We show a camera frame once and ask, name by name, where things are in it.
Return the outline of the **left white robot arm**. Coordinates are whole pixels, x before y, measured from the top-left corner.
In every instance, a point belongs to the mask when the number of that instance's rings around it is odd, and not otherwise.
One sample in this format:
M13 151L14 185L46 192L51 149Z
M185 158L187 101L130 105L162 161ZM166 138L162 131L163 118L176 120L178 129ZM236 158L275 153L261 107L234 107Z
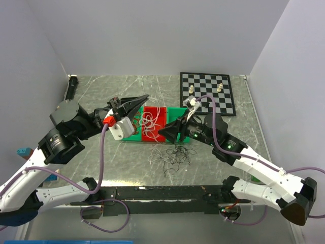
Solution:
M103 176L86 177L80 182L68 180L59 188L42 188L44 180L56 174L80 153L83 140L105 136L111 132L115 140L132 136L132 120L149 99L148 95L128 98L114 97L104 108L88 113L77 101L64 100L50 119L54 125L39 142L25 164L1 185L1 226L16 227L33 220L39 213L67 203L95 204L101 197Z

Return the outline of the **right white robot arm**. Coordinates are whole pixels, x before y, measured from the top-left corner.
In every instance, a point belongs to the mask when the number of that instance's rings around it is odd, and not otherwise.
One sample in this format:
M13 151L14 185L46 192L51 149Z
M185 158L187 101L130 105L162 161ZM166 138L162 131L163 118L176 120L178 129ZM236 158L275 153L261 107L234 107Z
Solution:
M309 218L316 200L317 182L301 178L272 164L250 146L228 133L228 125L219 114L208 114L203 120L188 119L184 113L159 130L159 135L171 143L192 138L213 147L212 153L220 161L256 177L262 185L249 183L235 176L223 182L222 198L226 202L236 199L269 206L278 210L288 221L303 226Z

